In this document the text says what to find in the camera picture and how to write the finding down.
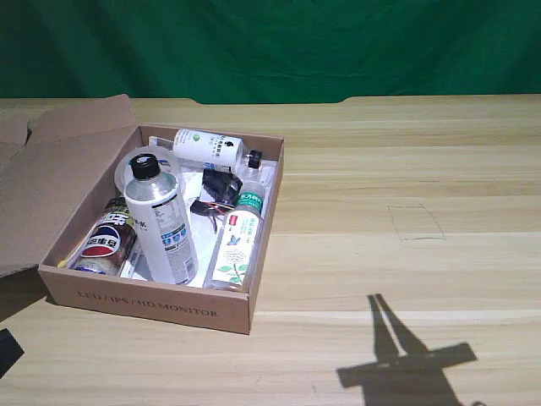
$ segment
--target bottle cap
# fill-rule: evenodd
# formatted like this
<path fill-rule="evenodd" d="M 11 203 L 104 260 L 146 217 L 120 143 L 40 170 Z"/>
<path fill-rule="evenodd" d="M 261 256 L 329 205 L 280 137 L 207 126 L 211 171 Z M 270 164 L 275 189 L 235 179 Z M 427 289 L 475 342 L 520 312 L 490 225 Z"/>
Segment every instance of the bottle cap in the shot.
<path fill-rule="evenodd" d="M 261 151 L 252 150 L 248 158 L 248 167 L 259 169 L 261 165 Z"/>
<path fill-rule="evenodd" d="M 129 162 L 134 173 L 134 178 L 138 180 L 146 180 L 154 178 L 160 173 L 160 165 L 155 155 L 140 154 L 134 156 Z"/>
<path fill-rule="evenodd" d="M 117 169 L 115 170 L 115 185 L 121 192 L 124 191 L 126 185 L 134 178 L 134 171 L 132 171 L 132 167 L 129 164 L 130 161 L 141 154 L 154 155 L 160 164 L 161 172 L 170 173 L 175 178 L 180 178 L 180 160 L 171 151 L 158 145 L 141 146 L 128 152 L 117 165 Z"/>

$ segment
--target pepsi logo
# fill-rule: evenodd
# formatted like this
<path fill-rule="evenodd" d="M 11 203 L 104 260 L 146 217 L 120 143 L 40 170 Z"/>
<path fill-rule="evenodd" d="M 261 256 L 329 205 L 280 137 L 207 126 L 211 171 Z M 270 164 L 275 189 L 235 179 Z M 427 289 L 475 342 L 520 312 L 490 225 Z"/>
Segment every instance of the pepsi logo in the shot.
<path fill-rule="evenodd" d="M 120 235 L 111 226 L 100 226 L 90 236 L 81 253 L 84 258 L 113 255 L 120 248 Z"/>

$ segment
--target bottle with leaf label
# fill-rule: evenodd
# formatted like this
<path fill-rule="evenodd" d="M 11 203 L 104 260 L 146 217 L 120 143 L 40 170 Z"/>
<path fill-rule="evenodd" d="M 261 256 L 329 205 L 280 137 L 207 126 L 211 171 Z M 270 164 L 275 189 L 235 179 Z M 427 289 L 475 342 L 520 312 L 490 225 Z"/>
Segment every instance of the bottle with leaf label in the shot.
<path fill-rule="evenodd" d="M 235 210 L 227 214 L 218 235 L 204 288 L 248 291 L 264 199 L 265 186 L 257 181 L 243 183 Z"/>

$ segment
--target black object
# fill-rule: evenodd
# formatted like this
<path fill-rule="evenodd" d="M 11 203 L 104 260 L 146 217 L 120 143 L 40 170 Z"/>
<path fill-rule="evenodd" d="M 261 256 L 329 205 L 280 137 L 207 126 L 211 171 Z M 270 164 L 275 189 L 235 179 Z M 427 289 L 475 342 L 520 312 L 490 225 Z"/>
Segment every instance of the black object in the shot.
<path fill-rule="evenodd" d="M 199 199 L 194 200 L 194 203 L 189 207 L 189 210 L 193 214 L 197 214 L 198 216 L 218 216 L 220 213 L 216 211 L 216 208 L 214 206 L 209 205 L 206 201 L 201 201 Z"/>
<path fill-rule="evenodd" d="M 248 158 L 248 167 L 251 167 L 253 169 L 259 169 L 261 165 L 261 157 L 263 154 L 261 154 L 261 151 L 252 150 L 250 151 L 250 155 Z"/>
<path fill-rule="evenodd" d="M 243 182 L 232 173 L 203 171 L 203 187 L 214 201 L 233 206 Z"/>
<path fill-rule="evenodd" d="M 139 154 L 134 156 L 129 164 L 132 167 L 134 178 L 138 180 L 154 178 L 160 173 L 158 159 L 153 154 Z"/>
<path fill-rule="evenodd" d="M 0 331 L 0 378 L 25 353 L 7 328 Z"/>

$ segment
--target bottle label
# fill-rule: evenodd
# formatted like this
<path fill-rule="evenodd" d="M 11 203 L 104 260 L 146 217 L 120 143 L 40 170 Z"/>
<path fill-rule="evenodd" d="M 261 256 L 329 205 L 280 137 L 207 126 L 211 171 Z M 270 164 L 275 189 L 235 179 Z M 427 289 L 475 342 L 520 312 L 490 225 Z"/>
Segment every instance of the bottle label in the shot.
<path fill-rule="evenodd" d="M 177 195 L 155 204 L 133 204 L 130 212 L 134 219 L 141 245 L 148 262 L 163 272 L 169 268 L 174 283 L 184 283 L 195 272 L 194 258 L 189 244 L 186 221 Z"/>
<path fill-rule="evenodd" d="M 74 269 L 117 275 L 135 240 L 132 217 L 124 199 L 115 198 L 86 240 Z"/>
<path fill-rule="evenodd" d="M 235 167 L 242 142 L 225 135 L 180 129 L 172 150 L 175 156 L 203 162 L 208 169 Z"/>
<path fill-rule="evenodd" d="M 263 199 L 254 192 L 243 192 L 238 197 L 235 206 L 252 206 L 261 213 L 261 210 L 263 209 Z"/>
<path fill-rule="evenodd" d="M 242 285 L 260 220 L 249 211 L 232 211 L 225 224 L 212 279 Z"/>

